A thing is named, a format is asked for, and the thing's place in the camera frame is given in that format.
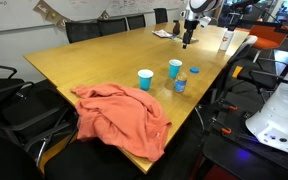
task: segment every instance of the blue bottle cap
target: blue bottle cap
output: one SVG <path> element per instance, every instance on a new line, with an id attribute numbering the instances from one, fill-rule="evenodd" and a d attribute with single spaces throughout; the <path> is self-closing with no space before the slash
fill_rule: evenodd
<path id="1" fill-rule="evenodd" d="M 191 73 L 197 74 L 198 72 L 200 72 L 200 70 L 197 67 L 191 67 L 190 69 Z"/>

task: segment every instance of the white wall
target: white wall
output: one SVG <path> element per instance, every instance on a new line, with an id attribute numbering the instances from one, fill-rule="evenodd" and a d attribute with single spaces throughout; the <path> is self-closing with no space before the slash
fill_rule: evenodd
<path id="1" fill-rule="evenodd" d="M 170 22 L 179 18 L 178 9 L 168 11 Z M 145 20 L 147 26 L 154 25 L 154 13 L 145 14 Z M 3 31 L 0 32 L 0 64 L 15 67 L 18 73 L 14 77 L 39 82 L 45 77 L 23 58 L 23 54 L 68 43 L 65 30 L 54 25 Z"/>

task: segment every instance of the orange chair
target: orange chair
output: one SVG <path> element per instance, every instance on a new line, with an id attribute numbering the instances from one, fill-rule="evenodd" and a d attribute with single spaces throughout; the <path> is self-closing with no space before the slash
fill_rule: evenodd
<path id="1" fill-rule="evenodd" d="M 263 22 L 263 19 L 262 19 L 262 18 L 257 18 L 256 21 Z M 236 31 L 248 32 L 248 33 L 251 31 L 250 29 L 240 28 L 240 27 L 236 27 L 235 30 L 236 30 Z"/>
<path id="2" fill-rule="evenodd" d="M 252 46 L 257 50 L 253 63 L 256 62 L 262 50 L 271 49 L 272 52 L 272 49 L 280 47 L 280 45 L 283 43 L 287 34 L 275 32 L 274 31 L 275 28 L 276 27 L 261 26 L 261 25 L 252 26 L 250 30 L 250 35 L 258 37 L 257 41 Z M 282 26 L 281 29 L 288 30 L 288 26 Z"/>

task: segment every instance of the paper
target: paper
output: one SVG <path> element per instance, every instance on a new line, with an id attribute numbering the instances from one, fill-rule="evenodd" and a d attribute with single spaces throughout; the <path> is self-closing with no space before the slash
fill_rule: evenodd
<path id="1" fill-rule="evenodd" d="M 159 36 L 159 37 L 167 37 L 170 38 L 173 36 L 173 34 L 170 34 L 166 31 L 164 31 L 163 29 L 159 30 L 159 31 L 152 31 L 153 34 Z"/>
<path id="2" fill-rule="evenodd" d="M 177 42 L 177 43 L 183 43 L 183 38 L 181 36 L 174 36 L 171 38 L 172 41 Z M 193 44 L 195 42 L 198 42 L 197 39 L 191 38 L 190 44 Z"/>

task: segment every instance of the pink cloth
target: pink cloth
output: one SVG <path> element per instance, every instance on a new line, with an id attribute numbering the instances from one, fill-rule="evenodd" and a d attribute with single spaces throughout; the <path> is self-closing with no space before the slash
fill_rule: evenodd
<path id="1" fill-rule="evenodd" d="M 99 137 L 153 162 L 164 154 L 171 123 L 150 94 L 113 83 L 71 91 L 81 97 L 75 106 L 80 115 L 78 139 Z"/>

